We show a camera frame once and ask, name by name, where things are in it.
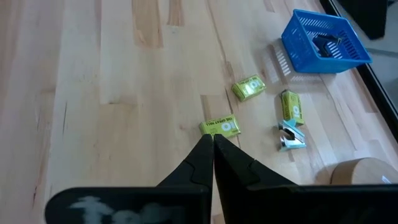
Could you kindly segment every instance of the blue plastic basket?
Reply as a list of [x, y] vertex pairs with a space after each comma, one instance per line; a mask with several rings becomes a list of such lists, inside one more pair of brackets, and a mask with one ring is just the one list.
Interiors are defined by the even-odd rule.
[[[327, 43], [332, 56], [321, 57], [309, 35], [334, 35], [341, 43]], [[295, 9], [282, 41], [296, 72], [338, 73], [372, 62], [347, 19], [341, 17]]]

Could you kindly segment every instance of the wooden tabletop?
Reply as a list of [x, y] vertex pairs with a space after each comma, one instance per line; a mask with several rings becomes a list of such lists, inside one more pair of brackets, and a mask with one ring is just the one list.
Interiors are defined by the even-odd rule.
[[[397, 143], [356, 70], [295, 73], [280, 36], [317, 0], [0, 1], [0, 223], [39, 223], [76, 186], [155, 186], [235, 114], [232, 138], [298, 184], [327, 184], [341, 161], [398, 168]], [[261, 95], [231, 85], [259, 74]], [[307, 148], [279, 152], [278, 94], [302, 100]], [[213, 214], [221, 213], [218, 193]]]

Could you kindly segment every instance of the round cardboard box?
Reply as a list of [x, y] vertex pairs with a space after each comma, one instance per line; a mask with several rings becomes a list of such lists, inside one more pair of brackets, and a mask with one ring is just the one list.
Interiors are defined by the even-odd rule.
[[331, 175], [333, 185], [398, 183], [398, 172], [375, 158], [356, 159], [337, 165]]

